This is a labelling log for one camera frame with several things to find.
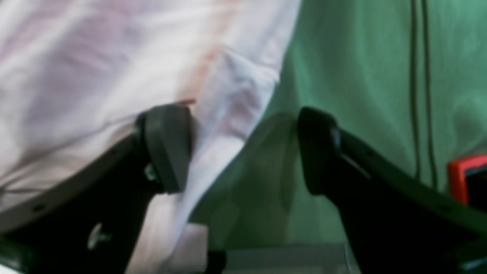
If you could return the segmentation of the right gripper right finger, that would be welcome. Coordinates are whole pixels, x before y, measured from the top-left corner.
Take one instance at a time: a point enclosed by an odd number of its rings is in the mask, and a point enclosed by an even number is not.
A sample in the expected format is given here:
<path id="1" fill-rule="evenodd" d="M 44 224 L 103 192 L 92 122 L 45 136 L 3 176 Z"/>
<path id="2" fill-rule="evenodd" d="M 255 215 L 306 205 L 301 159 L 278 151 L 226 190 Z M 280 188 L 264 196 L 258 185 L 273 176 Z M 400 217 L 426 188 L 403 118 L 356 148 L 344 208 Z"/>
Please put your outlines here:
<path id="1" fill-rule="evenodd" d="M 303 107 L 306 187 L 339 210 L 363 274 L 485 274 L 486 212 L 424 186 L 333 116 Z"/>

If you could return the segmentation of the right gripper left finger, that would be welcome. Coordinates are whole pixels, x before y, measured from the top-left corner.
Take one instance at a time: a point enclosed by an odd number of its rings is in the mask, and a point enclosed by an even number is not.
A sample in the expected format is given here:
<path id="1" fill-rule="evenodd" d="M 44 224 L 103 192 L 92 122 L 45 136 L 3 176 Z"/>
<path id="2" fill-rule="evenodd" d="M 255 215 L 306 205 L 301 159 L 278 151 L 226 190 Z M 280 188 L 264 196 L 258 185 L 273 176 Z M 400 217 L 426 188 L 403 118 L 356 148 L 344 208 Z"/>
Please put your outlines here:
<path id="1" fill-rule="evenodd" d="M 188 106 L 151 108 L 87 167 L 2 210 L 2 272 L 123 274 L 153 197 L 185 188 L 191 130 Z"/>

